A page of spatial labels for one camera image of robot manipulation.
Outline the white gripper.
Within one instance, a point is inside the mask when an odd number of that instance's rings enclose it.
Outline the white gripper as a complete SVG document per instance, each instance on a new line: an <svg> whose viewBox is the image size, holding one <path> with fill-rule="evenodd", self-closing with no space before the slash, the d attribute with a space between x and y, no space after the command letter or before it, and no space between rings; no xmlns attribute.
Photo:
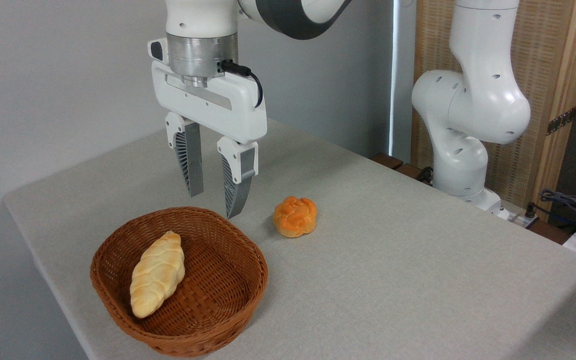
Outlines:
<svg viewBox="0 0 576 360"><path fill-rule="evenodd" d="M169 67L166 38L149 41L148 54L153 58L151 77L155 96L170 111L166 116L167 141L174 150L189 195L193 198L204 191L202 125L224 135L217 148L222 159L226 218L235 217L245 207L253 177L259 173L256 141L268 129L266 105L265 101L259 101L258 82L227 72L208 79L205 88L196 87Z"/></svg>

